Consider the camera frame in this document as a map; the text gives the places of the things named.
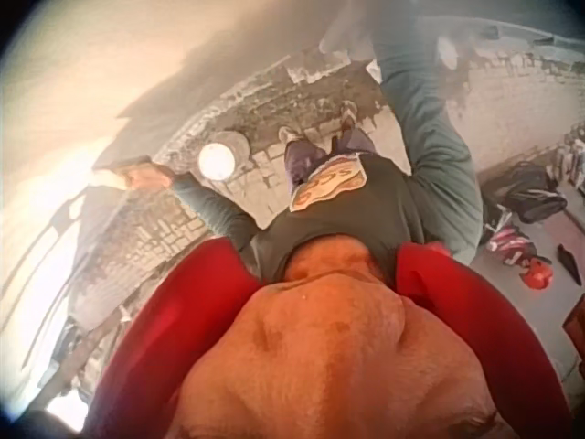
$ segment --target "shoe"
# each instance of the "shoe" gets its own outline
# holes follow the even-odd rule
[[[290,126],[281,126],[278,130],[278,139],[282,144],[288,145],[290,142],[303,139],[303,135],[294,131]]]
[[[341,129],[350,130],[357,125],[357,105],[355,102],[343,101],[341,104]]]

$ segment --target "red hood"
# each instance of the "red hood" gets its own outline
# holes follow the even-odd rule
[[[409,243],[399,249],[396,284],[398,294],[431,311],[473,349],[496,407],[521,437],[570,437],[569,408],[545,351],[483,277]],[[226,239],[197,247],[134,320],[103,375],[84,434],[163,437],[183,379],[260,287]]]

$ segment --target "person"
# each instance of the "person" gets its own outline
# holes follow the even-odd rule
[[[351,102],[330,155],[280,130],[292,197],[265,230],[190,174],[152,163],[129,174],[132,188],[172,188],[263,284],[186,375],[168,437],[567,434],[542,347],[463,266],[482,202],[411,3],[370,7],[381,89],[411,175],[376,153]],[[229,277],[228,266],[221,272]]]

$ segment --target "stone pavement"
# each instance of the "stone pavement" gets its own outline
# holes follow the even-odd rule
[[[156,159],[177,170],[191,169],[201,178],[193,166],[209,134],[241,131],[250,140],[250,161],[226,182],[202,181],[266,227],[289,197],[278,126],[300,127],[327,149],[339,128],[338,105],[352,99],[360,108],[360,126],[378,151],[410,171],[396,119],[363,64],[342,65],[311,84],[295,83],[290,70],[284,61],[224,96],[197,115]],[[478,172],[554,147],[572,125],[585,120],[585,70],[579,63],[551,62],[530,54],[476,53],[444,75],[443,89],[452,123],[469,145]],[[87,268],[73,279],[71,313],[83,327],[94,327],[157,266],[207,236],[197,215],[172,193],[133,193]]]

